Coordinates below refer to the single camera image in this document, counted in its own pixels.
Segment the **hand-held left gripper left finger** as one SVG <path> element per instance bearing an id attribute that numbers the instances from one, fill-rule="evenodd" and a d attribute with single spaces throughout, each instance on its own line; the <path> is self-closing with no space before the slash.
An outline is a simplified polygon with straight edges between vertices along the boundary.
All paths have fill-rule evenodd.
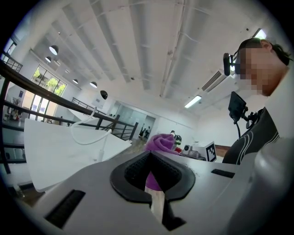
<path id="1" fill-rule="evenodd" d="M 59 234 L 66 235 L 168 235 L 148 204 L 126 201 L 112 188 L 110 174 L 136 154 L 118 155 L 89 165 L 46 192 L 33 207 L 45 218 L 72 190 L 85 193 Z"/>

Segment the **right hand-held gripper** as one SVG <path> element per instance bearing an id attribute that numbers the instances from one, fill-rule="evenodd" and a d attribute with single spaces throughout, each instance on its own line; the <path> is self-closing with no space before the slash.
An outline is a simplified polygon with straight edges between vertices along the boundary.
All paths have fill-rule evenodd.
<path id="1" fill-rule="evenodd" d="M 192 145 L 185 145 L 183 155 L 207 162 L 214 162 L 216 160 L 216 151 L 214 142 L 196 142 Z"/>

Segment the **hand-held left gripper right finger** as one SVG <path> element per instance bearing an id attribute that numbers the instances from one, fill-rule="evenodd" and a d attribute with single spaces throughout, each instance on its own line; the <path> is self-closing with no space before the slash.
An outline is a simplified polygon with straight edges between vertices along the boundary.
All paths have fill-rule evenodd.
<path id="1" fill-rule="evenodd" d="M 253 155 L 247 154 L 240 165 L 205 162 L 165 152 L 150 153 L 159 160 L 183 168 L 182 178 L 174 186 L 175 201 L 168 201 L 168 228 L 152 226 L 153 235 L 247 235 L 250 225 L 250 202 Z"/>

